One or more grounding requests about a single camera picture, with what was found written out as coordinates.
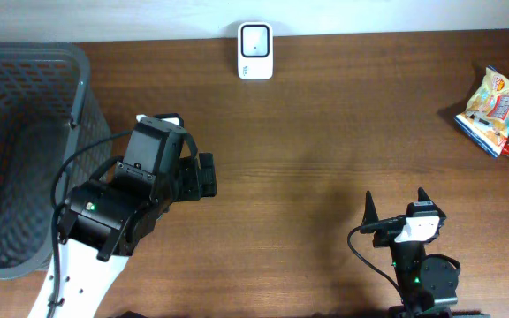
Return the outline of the grey plastic mesh basket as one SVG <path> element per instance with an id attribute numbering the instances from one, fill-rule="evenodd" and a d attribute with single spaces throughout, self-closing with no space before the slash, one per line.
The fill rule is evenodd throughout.
<path id="1" fill-rule="evenodd" d="M 0 42 L 0 280 L 47 267 L 53 203 L 111 148 L 81 49 Z"/>

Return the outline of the white barcode scanner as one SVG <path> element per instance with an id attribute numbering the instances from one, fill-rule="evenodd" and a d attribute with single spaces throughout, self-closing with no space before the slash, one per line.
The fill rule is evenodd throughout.
<path id="1" fill-rule="evenodd" d="M 244 22 L 237 30 L 237 68 L 242 80 L 269 80 L 274 71 L 273 28 L 267 22 Z"/>

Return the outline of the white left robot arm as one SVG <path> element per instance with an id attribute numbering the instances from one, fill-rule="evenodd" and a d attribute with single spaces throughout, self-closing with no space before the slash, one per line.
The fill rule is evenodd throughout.
<path id="1" fill-rule="evenodd" d="M 176 113 L 139 115 L 126 152 L 55 203 L 52 258 L 32 317 L 92 317 L 140 240 L 175 202 L 217 194 L 214 157 Z"/>

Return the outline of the beige wet wipes pack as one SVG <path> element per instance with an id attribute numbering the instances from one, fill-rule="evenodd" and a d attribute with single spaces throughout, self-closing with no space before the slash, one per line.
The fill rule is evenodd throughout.
<path id="1" fill-rule="evenodd" d="M 487 66 L 481 85 L 454 120 L 488 155 L 499 157 L 509 138 L 509 79 Z"/>

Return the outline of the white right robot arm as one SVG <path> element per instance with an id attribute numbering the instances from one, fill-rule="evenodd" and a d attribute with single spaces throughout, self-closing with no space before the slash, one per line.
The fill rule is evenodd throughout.
<path id="1" fill-rule="evenodd" d="M 366 193 L 360 233 L 373 236 L 373 247 L 387 247 L 402 304 L 390 307 L 390 317 L 450 317 L 458 302 L 460 263 L 442 254 L 427 254 L 425 246 L 434 241 L 446 214 L 422 189 L 406 213 L 381 220 L 370 192 Z"/>

